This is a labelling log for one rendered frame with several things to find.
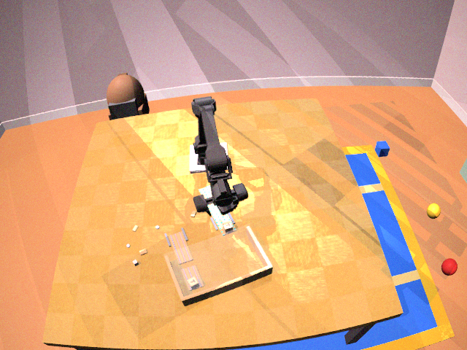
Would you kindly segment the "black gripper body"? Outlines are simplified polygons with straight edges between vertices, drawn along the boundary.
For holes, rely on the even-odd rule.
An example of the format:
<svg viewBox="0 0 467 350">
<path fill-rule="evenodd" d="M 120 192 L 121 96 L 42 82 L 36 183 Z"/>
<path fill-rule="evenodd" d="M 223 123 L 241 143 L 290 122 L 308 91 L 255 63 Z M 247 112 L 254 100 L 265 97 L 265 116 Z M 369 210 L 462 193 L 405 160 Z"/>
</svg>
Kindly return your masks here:
<svg viewBox="0 0 467 350">
<path fill-rule="evenodd" d="M 211 188 L 211 193 L 212 193 L 212 188 Z M 232 196 L 236 196 L 239 201 L 248 199 L 248 192 L 243 183 L 233 185 L 233 189 L 231 190 L 231 193 L 232 193 Z M 194 197 L 193 202 L 195 203 L 197 212 L 200 213 L 200 212 L 206 211 L 208 209 L 207 206 L 210 204 L 213 204 L 212 199 L 213 199 L 213 193 L 212 193 L 212 197 L 210 198 L 204 199 L 203 194 Z"/>
</svg>

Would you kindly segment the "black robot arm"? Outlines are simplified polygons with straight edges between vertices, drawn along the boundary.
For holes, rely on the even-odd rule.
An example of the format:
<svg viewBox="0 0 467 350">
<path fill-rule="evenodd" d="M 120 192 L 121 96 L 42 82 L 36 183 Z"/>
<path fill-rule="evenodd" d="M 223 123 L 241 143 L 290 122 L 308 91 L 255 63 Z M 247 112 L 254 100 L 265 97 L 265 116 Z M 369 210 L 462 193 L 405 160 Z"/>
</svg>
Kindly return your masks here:
<svg viewBox="0 0 467 350">
<path fill-rule="evenodd" d="M 228 183 L 228 179 L 232 179 L 233 169 L 231 159 L 226 155 L 225 148 L 220 144 L 217 134 L 216 100 L 211 96 L 194 98 L 191 101 L 191 107 L 193 114 L 198 118 L 198 135 L 193 143 L 195 154 L 197 154 L 196 165 L 205 166 L 207 181 L 212 188 L 213 205 L 217 206 L 222 215 L 229 214 L 238 207 L 239 200 L 236 196 L 232 196 Z"/>
</svg>

